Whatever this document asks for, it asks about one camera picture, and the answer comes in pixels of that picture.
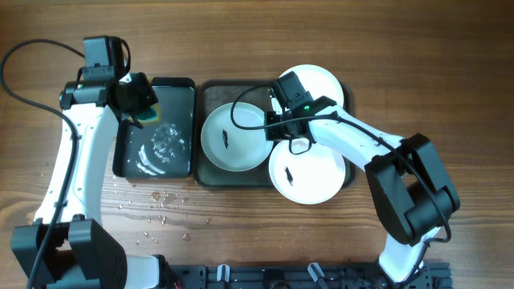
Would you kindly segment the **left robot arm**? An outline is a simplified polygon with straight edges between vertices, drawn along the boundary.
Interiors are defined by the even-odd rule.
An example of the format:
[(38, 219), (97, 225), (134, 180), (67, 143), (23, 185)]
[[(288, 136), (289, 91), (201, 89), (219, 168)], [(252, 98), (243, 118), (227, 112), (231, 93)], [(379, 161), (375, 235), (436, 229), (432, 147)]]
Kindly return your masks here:
[(48, 191), (30, 226), (14, 229), (11, 249), (29, 288), (159, 288), (165, 264), (131, 256), (103, 227), (100, 203), (118, 127), (157, 102), (148, 78), (67, 83), (63, 130)]

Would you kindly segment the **green yellow sponge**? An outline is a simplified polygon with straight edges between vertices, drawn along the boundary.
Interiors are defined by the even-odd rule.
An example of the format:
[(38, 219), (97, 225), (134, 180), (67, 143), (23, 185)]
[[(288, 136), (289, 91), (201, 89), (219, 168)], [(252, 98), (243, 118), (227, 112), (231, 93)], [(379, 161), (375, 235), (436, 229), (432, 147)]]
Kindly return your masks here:
[(139, 122), (144, 124), (159, 122), (161, 119), (161, 109), (158, 104), (153, 104), (139, 113), (136, 118)]

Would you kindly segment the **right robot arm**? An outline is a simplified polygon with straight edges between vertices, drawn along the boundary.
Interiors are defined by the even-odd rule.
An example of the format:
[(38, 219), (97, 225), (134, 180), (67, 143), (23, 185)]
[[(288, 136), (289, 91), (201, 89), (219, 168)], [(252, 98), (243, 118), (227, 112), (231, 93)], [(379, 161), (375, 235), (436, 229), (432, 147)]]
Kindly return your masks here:
[(422, 134), (391, 135), (348, 114), (326, 96), (304, 101), (264, 122), (269, 140), (305, 139), (342, 155), (367, 178), (377, 216), (388, 233), (378, 264), (394, 285), (416, 280), (426, 250), (451, 240), (457, 191), (433, 143)]

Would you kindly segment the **light blue plate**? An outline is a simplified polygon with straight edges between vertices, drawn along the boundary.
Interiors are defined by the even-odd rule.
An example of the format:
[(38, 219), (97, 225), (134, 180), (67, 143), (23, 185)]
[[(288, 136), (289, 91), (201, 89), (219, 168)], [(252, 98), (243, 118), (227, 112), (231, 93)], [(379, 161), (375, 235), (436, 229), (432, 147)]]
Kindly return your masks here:
[(253, 169), (264, 163), (274, 145), (262, 129), (253, 129), (263, 122), (264, 112), (253, 104), (224, 104), (209, 114), (202, 126), (202, 149), (220, 169)]

